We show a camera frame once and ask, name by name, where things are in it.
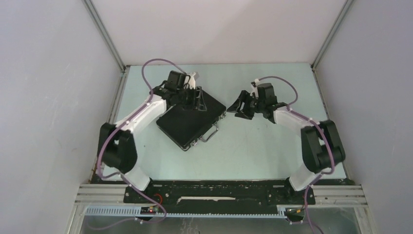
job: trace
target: gray wall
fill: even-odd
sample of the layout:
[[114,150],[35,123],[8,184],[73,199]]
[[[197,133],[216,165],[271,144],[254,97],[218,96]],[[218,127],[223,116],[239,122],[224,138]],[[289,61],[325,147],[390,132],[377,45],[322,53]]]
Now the gray wall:
[[358,0],[317,68],[381,233],[411,233],[413,1]]
[[81,0],[0,9],[0,233],[63,233],[120,71]]

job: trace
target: light blue tabletop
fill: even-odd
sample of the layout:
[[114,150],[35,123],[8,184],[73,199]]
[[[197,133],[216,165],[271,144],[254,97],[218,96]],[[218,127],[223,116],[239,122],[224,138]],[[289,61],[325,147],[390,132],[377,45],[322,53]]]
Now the light blue tabletop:
[[[306,63],[277,64],[206,64],[182,65],[186,72],[197,71],[197,85],[226,107],[238,97],[241,90],[250,92],[250,82],[264,76],[279,76],[290,81],[299,93],[292,106],[297,112],[317,120],[327,118],[313,77]],[[141,66],[132,66],[122,97],[118,119],[136,109],[149,95],[141,77]],[[154,87],[168,78],[170,65],[145,68],[145,75]],[[294,92],[282,81],[267,79],[274,86],[280,102],[290,102]],[[173,180],[257,180],[285,179],[301,164],[300,137],[283,126],[273,124],[256,114],[252,120],[227,113],[218,122],[219,131],[207,143],[199,142],[188,151],[182,151],[153,121],[135,135],[138,163],[152,179]],[[104,174],[112,173],[106,167]],[[333,175],[324,178],[346,178],[342,164]]]

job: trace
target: robotic arm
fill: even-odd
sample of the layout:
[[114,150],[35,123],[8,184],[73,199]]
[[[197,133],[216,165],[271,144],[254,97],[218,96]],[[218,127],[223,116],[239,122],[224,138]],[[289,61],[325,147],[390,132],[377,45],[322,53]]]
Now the robotic arm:
[[[287,127],[301,137],[303,164],[293,173],[286,185],[294,191],[305,189],[323,170],[329,170],[331,160],[326,145],[320,143],[321,135],[317,128],[298,113],[290,110],[284,102],[278,102],[274,88],[270,83],[259,84],[259,80],[251,83],[252,91],[241,91],[241,94],[230,106],[227,112],[235,113],[236,117],[252,119],[255,113],[262,113],[264,118],[272,123]],[[331,120],[315,121],[323,131],[333,154],[334,164],[345,159],[345,152],[337,132],[336,125]]]
[[[171,71],[168,80],[153,89],[150,102],[145,101],[136,110],[115,124],[105,123],[100,128],[98,152],[109,135],[121,124],[126,123],[111,139],[103,152],[102,161],[109,167],[115,167],[133,186],[145,190],[150,178],[137,162],[137,152],[133,134],[140,133],[146,126],[174,105],[185,110],[206,111],[202,88],[195,86],[198,73],[190,74]],[[146,106],[130,119],[137,110]]]

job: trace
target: metal handle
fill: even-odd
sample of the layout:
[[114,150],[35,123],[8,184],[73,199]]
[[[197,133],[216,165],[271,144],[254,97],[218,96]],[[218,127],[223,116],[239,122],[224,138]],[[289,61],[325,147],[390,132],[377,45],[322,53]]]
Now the metal handle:
[[215,130],[211,135],[209,135],[207,139],[204,139],[204,135],[202,135],[202,136],[199,138],[202,142],[207,142],[207,141],[209,141],[209,139],[211,139],[211,137],[214,136],[214,135],[217,133],[217,131],[218,131],[218,125],[217,125],[216,123],[214,123],[213,126],[215,126],[215,127],[217,128],[217,130]]

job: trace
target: white wall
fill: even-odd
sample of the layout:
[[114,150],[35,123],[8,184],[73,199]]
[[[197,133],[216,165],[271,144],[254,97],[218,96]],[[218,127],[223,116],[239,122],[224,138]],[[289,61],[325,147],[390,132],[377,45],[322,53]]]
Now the white wall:
[[82,1],[0,7],[0,233],[63,233],[120,71]]
[[359,0],[317,72],[383,234],[412,233],[413,1]]
[[345,0],[94,0],[122,60],[312,63]]

